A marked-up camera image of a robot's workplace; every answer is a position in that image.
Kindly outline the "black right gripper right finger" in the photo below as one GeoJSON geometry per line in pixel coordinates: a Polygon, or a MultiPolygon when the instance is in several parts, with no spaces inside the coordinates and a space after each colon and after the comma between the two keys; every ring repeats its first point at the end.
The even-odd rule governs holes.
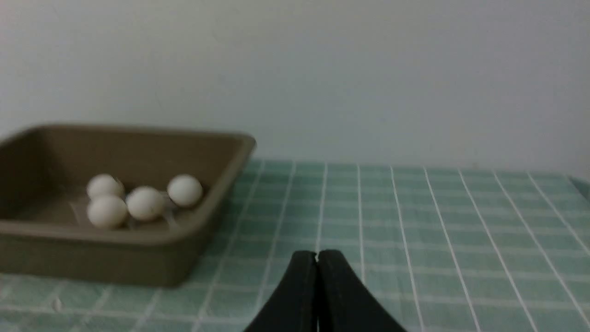
{"type": "Polygon", "coordinates": [[[319,331],[405,331],[364,286],[341,251],[320,251],[317,265],[319,331]]]}

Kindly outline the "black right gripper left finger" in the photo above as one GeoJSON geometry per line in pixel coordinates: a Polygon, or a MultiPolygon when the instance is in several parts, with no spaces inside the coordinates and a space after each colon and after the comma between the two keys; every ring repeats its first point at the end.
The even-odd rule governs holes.
{"type": "Polygon", "coordinates": [[[293,252],[285,273],[246,332],[316,332],[318,266],[312,251],[293,252]]]}

